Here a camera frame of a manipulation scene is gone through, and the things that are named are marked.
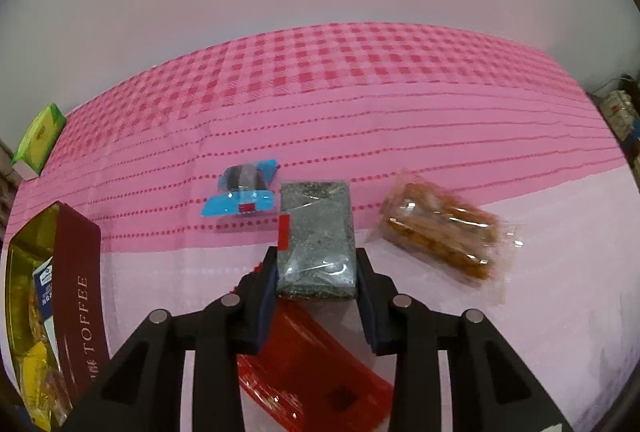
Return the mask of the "yellow gold snack packet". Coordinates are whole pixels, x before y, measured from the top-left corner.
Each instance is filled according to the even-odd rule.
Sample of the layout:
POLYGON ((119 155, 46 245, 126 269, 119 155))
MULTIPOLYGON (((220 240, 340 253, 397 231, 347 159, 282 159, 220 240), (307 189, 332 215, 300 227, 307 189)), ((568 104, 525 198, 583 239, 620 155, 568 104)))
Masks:
POLYGON ((46 389, 48 349, 43 341, 27 351, 21 362, 21 393, 30 421, 43 430, 51 430, 51 404, 46 389))

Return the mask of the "clear fried twist packet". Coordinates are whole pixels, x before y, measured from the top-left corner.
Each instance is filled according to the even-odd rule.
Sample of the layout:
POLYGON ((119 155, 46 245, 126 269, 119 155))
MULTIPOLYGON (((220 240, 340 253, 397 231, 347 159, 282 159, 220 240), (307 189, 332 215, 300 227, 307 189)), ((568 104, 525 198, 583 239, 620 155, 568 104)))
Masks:
POLYGON ((474 287, 503 285, 522 245, 503 218, 406 171, 382 202, 373 234, 474 287))

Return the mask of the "clutter at table edge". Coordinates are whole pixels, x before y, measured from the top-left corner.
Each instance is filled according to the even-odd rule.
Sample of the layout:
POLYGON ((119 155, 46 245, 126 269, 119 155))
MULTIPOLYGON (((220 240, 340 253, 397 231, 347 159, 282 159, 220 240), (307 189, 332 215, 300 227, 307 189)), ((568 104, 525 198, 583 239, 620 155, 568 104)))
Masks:
POLYGON ((589 97, 600 111, 630 166, 639 156, 639 81, 629 74, 608 80, 589 97))

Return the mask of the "blue wrapped candy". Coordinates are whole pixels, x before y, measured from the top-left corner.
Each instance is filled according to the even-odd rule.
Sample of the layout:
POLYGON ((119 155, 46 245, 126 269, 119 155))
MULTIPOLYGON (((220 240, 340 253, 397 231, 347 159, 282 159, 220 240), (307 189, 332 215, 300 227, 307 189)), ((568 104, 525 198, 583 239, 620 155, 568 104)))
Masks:
POLYGON ((262 160, 228 167, 218 179, 218 193, 206 200, 201 215, 247 215, 272 210, 271 184, 278 166, 276 160, 262 160))

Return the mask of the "red snack packet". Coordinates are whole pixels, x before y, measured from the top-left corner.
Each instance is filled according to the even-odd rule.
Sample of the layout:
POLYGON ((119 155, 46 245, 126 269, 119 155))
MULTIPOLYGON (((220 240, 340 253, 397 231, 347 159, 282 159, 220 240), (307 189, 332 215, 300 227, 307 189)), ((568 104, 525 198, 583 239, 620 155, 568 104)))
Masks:
POLYGON ((288 431, 372 431, 393 386, 356 360, 303 308, 280 300, 257 355, 238 357, 241 388, 288 431))

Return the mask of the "navy blue cracker packet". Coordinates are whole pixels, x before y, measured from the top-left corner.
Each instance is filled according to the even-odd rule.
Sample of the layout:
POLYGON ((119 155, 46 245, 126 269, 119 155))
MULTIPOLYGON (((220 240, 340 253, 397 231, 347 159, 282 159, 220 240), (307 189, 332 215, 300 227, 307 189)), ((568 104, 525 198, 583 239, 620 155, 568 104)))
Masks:
POLYGON ((55 341, 52 304, 53 257, 40 264, 32 273, 34 279, 38 308, 44 330, 50 343, 55 341))

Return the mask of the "green tissue box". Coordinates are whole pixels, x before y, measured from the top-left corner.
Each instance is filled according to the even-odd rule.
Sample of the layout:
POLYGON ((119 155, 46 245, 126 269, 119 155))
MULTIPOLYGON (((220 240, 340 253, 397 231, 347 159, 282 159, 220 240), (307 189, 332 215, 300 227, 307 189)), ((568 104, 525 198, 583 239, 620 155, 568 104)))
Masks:
POLYGON ((66 124, 55 103, 49 103, 32 120, 12 158, 13 170, 23 181, 40 176, 66 124))

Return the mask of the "maroon toffee tin box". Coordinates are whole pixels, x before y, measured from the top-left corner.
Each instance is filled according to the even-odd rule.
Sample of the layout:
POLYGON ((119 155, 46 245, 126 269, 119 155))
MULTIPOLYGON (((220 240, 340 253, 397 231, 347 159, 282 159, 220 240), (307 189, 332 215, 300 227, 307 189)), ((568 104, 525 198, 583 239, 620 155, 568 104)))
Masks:
POLYGON ((37 342, 46 343, 50 431, 62 426, 73 404, 108 362, 100 252, 99 226, 60 201, 30 219, 9 242, 4 283, 9 355, 22 397, 22 359, 37 342), (53 343, 43 327, 32 279, 34 270, 49 257, 53 257, 53 343))

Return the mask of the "pink checkered tablecloth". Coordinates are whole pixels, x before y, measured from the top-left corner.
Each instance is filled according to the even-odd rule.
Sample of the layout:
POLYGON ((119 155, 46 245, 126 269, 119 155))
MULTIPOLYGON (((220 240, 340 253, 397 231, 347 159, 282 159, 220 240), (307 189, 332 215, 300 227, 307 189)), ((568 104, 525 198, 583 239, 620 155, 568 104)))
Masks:
POLYGON ((451 28, 291 28, 185 54, 70 114, 18 189, 6 310, 49 277, 73 400, 178 332, 178 389, 247 431, 367 431, 450 389, 461 429, 591 431, 639 358, 639 192, 540 51, 451 28))

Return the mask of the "grey sesame cake packet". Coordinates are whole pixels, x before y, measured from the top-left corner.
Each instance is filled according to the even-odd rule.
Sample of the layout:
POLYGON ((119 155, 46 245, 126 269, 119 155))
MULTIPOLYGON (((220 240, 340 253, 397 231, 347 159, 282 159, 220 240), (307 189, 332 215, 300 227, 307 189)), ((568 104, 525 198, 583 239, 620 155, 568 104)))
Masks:
POLYGON ((345 181, 288 181, 282 185, 277 267, 282 297, 355 297, 355 232, 345 181))

